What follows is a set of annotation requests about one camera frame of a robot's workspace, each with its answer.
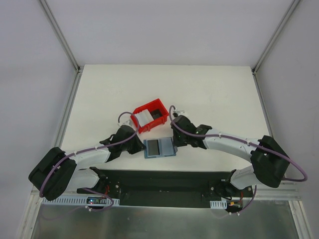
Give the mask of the grey credit card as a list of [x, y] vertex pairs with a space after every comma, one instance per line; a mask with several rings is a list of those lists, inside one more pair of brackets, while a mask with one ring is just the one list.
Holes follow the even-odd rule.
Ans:
[[159, 141], [157, 139], [147, 141], [148, 156], [158, 156], [160, 154]]

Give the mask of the blue card holder wallet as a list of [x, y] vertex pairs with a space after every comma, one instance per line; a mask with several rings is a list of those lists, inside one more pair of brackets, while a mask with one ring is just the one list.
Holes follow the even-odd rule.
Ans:
[[144, 151], [145, 159], [176, 156], [177, 147], [174, 146], [172, 137], [157, 138], [157, 140], [159, 141], [159, 155], [158, 156], [148, 156], [148, 148], [147, 148], [147, 141], [148, 140], [153, 140], [153, 139], [145, 139], [144, 140], [144, 145], [146, 146], [146, 149]]

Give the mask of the black credit card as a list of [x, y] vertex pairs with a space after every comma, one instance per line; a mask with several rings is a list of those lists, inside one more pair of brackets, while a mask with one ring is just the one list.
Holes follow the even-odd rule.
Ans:
[[152, 116], [153, 120], [157, 120], [157, 119], [162, 117], [162, 113], [159, 109], [156, 109], [154, 111], [151, 111], [151, 116]]

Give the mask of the red plastic bin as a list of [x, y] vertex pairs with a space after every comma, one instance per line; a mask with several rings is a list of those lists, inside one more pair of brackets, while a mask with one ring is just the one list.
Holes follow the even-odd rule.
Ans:
[[131, 120], [136, 127], [138, 127], [139, 123], [139, 134], [150, 131], [161, 124], [165, 124], [169, 115], [160, 99], [155, 99], [134, 109], [133, 114], [136, 118], [131, 116]]

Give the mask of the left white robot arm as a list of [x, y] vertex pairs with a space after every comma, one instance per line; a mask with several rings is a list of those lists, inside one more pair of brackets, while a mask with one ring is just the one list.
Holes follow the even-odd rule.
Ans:
[[65, 191], [107, 195], [110, 182], [97, 165], [119, 158], [122, 152], [136, 154], [145, 148], [136, 131], [122, 125], [115, 134], [94, 147], [73, 153], [66, 153], [59, 147], [50, 149], [28, 179], [39, 190], [39, 195], [49, 201]]

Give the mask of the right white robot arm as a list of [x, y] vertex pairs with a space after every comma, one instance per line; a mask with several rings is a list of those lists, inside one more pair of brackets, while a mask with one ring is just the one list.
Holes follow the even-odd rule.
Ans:
[[173, 143], [177, 147], [191, 145], [218, 150], [251, 163], [246, 168], [231, 171], [224, 183], [225, 193], [229, 196], [234, 197], [242, 189], [259, 184], [278, 188], [284, 179], [290, 163], [281, 157], [287, 155], [270, 136], [253, 139], [226, 135], [208, 125], [195, 126], [183, 115], [175, 115], [170, 124]]

